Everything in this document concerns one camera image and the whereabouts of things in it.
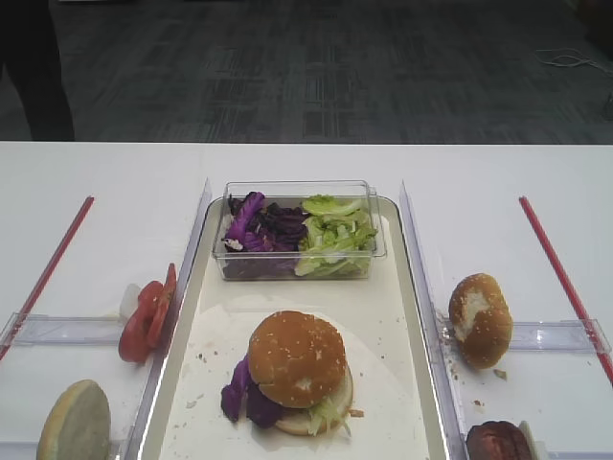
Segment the clear holder upper right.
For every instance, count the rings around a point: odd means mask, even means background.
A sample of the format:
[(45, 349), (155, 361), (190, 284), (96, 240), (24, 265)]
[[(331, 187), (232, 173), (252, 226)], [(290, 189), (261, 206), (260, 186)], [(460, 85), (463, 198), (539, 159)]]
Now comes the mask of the clear holder upper right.
[(510, 350), (608, 355), (611, 345), (595, 319), (515, 322)]

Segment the sesame top bun front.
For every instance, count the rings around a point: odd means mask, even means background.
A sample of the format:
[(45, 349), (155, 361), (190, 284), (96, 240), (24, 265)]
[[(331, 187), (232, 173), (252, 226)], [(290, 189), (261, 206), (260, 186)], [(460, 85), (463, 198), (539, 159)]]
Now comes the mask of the sesame top bun front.
[(349, 375), (344, 340), (329, 321), (282, 310), (252, 332), (247, 351), (252, 381), (270, 401), (310, 408), (332, 395)]

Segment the right red tape strip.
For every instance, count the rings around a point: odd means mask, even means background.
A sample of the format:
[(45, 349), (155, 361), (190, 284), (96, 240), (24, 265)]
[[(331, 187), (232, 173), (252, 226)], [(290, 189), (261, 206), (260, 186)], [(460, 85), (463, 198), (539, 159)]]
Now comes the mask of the right red tape strip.
[(584, 307), (578, 292), (571, 282), (563, 264), (561, 263), (554, 247), (548, 238), (545, 229), (540, 223), (533, 206), (526, 196), (521, 196), (518, 201), (526, 215), (534, 233), (536, 234), (539, 243), (545, 252), (573, 310), (586, 330), (587, 337), (592, 342), (593, 348), (596, 351), (601, 367), (606, 374), (609, 382), (612, 382), (612, 359), (610, 354), (605, 350), (602, 338), (596, 330), (596, 321), (589, 317), (589, 314)]

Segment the right clear acrylic divider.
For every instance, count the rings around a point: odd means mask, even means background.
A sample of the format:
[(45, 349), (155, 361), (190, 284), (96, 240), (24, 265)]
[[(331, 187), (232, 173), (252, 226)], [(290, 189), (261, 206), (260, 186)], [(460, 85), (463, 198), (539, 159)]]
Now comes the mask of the right clear acrylic divider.
[(401, 182), (399, 188), (399, 206), (407, 252), (410, 258), (414, 290), (417, 296), (429, 375), (435, 395), (438, 425), (443, 436), (444, 455), (446, 459), (467, 459), (465, 439), (458, 423), (453, 392), (446, 372), (445, 357), (437, 326), (437, 313), (431, 300), (422, 259), (414, 209), (404, 181)]

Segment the person legs dark trousers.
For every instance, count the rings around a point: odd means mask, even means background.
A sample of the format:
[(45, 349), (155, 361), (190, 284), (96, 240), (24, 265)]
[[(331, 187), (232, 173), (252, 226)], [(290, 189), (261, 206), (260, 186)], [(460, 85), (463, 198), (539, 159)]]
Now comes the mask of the person legs dark trousers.
[(1, 3), (1, 69), (17, 91), (33, 140), (75, 139), (47, 1)]

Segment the clear holder upper left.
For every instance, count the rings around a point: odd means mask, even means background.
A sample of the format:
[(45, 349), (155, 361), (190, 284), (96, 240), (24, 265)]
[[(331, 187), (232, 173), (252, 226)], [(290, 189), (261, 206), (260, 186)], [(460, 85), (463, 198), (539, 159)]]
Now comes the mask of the clear holder upper left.
[(19, 323), (13, 313), (1, 332), (1, 345), (117, 345), (124, 324), (117, 316), (61, 317), (32, 314)]

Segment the sesame bun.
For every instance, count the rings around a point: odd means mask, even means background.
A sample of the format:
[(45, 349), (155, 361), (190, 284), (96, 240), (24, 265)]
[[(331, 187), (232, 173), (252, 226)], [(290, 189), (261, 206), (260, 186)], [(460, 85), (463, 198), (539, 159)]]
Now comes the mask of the sesame bun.
[(451, 294), (448, 313), (459, 349), (472, 368), (491, 368), (508, 350), (513, 320), (492, 276), (465, 277)]
[(247, 351), (252, 381), (270, 401), (310, 408), (332, 395), (349, 375), (344, 340), (329, 321), (282, 310), (252, 332)]

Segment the purple cabbage leaf on burger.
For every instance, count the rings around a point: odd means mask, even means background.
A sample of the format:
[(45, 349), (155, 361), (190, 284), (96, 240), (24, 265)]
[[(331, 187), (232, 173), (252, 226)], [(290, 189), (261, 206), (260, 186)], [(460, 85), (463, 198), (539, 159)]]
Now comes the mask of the purple cabbage leaf on burger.
[(260, 428), (270, 428), (284, 414), (284, 409), (265, 397), (254, 383), (245, 356), (235, 367), (231, 382), (221, 390), (221, 409), (232, 422), (237, 422), (242, 404), (246, 403), (246, 416)]

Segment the dark meat patty front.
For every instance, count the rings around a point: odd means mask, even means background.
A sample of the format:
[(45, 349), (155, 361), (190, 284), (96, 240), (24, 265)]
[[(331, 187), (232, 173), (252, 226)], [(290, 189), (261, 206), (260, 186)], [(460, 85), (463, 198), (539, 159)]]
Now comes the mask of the dark meat patty front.
[(506, 421), (488, 421), (474, 425), (467, 434), (470, 460), (532, 460), (523, 432)]

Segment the tomato slice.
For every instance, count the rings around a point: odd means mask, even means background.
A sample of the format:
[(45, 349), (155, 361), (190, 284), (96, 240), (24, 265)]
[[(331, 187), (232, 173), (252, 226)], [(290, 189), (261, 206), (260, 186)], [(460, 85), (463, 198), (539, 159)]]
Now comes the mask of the tomato slice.
[(170, 263), (166, 282), (164, 283), (161, 294), (157, 298), (154, 314), (152, 316), (147, 334), (147, 343), (151, 349), (158, 347), (164, 322), (170, 307), (170, 302), (176, 289), (176, 284), (177, 277), (175, 264)]
[(146, 362), (152, 350), (147, 335), (162, 290), (163, 285), (159, 281), (151, 281), (139, 293), (137, 309), (127, 321), (119, 341), (118, 351), (123, 361)]

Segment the shredded lettuce on burger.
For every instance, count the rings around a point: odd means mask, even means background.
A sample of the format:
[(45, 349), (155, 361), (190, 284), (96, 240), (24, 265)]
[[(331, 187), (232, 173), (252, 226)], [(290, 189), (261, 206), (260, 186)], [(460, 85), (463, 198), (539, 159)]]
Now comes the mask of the shredded lettuce on burger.
[(342, 426), (347, 434), (352, 436), (351, 429), (346, 422), (348, 412), (347, 407), (341, 408), (330, 397), (325, 397), (307, 410), (309, 416), (307, 434), (317, 436), (321, 431), (329, 432), (334, 426)]

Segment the clear plastic salad container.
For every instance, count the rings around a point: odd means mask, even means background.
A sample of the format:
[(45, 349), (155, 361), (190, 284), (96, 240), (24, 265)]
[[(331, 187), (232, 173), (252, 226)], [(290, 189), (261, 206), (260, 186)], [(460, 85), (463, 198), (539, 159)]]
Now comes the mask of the clear plastic salad container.
[(229, 182), (212, 256), (227, 281), (365, 279), (386, 254), (363, 180)]

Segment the sesame top bun rear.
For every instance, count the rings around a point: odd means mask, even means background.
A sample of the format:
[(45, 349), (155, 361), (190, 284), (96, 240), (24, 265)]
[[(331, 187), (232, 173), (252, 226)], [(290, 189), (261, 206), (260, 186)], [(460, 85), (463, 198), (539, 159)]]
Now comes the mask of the sesame top bun rear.
[(513, 320), (492, 276), (465, 277), (451, 294), (448, 313), (459, 349), (472, 368), (491, 368), (508, 350)]

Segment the white stopper behind patties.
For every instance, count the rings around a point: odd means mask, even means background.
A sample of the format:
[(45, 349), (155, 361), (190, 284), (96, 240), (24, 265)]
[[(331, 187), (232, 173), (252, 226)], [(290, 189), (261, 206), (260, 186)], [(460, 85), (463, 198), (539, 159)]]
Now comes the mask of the white stopper behind patties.
[(546, 445), (542, 441), (535, 439), (530, 425), (527, 421), (522, 421), (519, 424), (519, 429), (523, 433), (527, 444), (529, 446), (531, 456), (533, 460), (549, 460), (549, 454), (546, 449)]

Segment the red tape strip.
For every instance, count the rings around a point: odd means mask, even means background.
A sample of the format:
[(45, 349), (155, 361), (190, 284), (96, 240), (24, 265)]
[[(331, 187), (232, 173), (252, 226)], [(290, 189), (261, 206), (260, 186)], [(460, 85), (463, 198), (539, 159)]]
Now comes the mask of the red tape strip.
[(21, 307), (21, 309), (19, 310), (19, 312), (16, 314), (15, 319), (11, 322), (10, 328), (8, 330), (8, 333), (6, 334), (6, 336), (1, 340), (1, 354), (0, 354), (0, 360), (2, 360), (5, 355), (7, 354), (7, 352), (9, 351), (9, 349), (11, 348), (11, 345), (13, 343), (13, 341), (15, 340), (17, 334), (20, 332), (21, 327), (23, 326), (24, 322), (28, 319), (32, 309), (34, 308), (34, 305), (36, 303), (36, 301), (38, 300), (38, 298), (40, 297), (42, 291), (44, 290), (44, 288), (46, 287), (47, 283), (49, 282), (50, 278), (52, 277), (59, 261), (61, 260), (62, 256), (64, 255), (66, 249), (68, 248), (69, 244), (71, 243), (72, 239), (75, 237), (75, 235), (77, 234), (82, 222), (84, 221), (85, 217), (87, 216), (89, 210), (91, 209), (93, 203), (95, 201), (95, 198), (93, 196), (88, 196), (83, 203), (81, 204), (79, 211), (77, 212), (77, 214), (75, 215), (75, 217), (73, 218), (70, 226), (68, 227), (68, 229), (66, 230), (64, 236), (62, 237), (61, 241), (59, 242), (59, 244), (57, 245), (57, 248), (55, 250), (55, 252), (53, 253), (51, 259), (49, 260), (49, 262), (46, 264), (44, 270), (42, 271), (42, 273), (40, 274), (39, 278), (37, 279), (36, 283), (34, 284), (34, 287), (31, 291), (31, 293), (29, 294), (28, 298), (26, 299), (25, 303), (23, 304), (23, 306)]
[(596, 330), (596, 321), (589, 317), (589, 314), (584, 307), (578, 292), (571, 282), (563, 264), (561, 263), (554, 247), (548, 238), (545, 229), (540, 223), (533, 206), (526, 196), (521, 196), (518, 201), (526, 215), (534, 233), (536, 234), (539, 243), (545, 252), (573, 310), (586, 330), (587, 337), (592, 342), (593, 348), (596, 351), (601, 367), (606, 374), (609, 382), (612, 382), (612, 359), (610, 354), (605, 350), (602, 338)]

